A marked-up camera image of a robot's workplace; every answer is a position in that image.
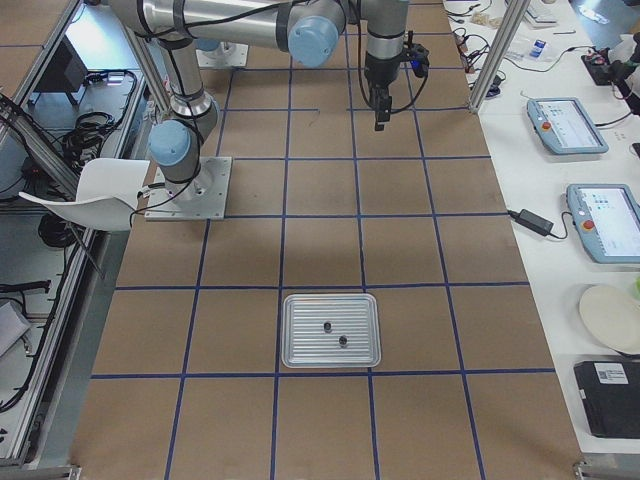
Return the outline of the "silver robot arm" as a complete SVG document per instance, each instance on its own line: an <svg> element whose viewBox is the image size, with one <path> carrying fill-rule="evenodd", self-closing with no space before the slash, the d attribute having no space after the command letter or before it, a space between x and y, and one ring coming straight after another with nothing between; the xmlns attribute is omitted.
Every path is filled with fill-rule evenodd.
<svg viewBox="0 0 640 480"><path fill-rule="evenodd" d="M374 112L374 130L383 131L392 114L390 84L405 60L408 1L349 1L358 31L358 83Z"/></svg>
<svg viewBox="0 0 640 480"><path fill-rule="evenodd" d="M219 106L206 92L198 41L274 48L306 67L333 54L347 24L340 1L114 1L123 26L157 42L172 92L172 117L151 131L150 150L168 197L198 201L213 184L200 159Z"/></svg>

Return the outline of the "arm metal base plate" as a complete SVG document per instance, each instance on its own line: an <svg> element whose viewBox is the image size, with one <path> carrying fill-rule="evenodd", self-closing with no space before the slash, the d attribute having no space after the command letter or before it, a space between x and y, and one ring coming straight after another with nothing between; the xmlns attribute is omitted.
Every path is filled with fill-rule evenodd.
<svg viewBox="0 0 640 480"><path fill-rule="evenodd" d="M185 191L169 182L150 192L144 211L148 221L223 220L228 198L233 159L200 158L200 172Z"/></svg>
<svg viewBox="0 0 640 480"><path fill-rule="evenodd" d="M209 39L197 39L195 45L202 69L244 68L247 64L248 45Z"/></svg>

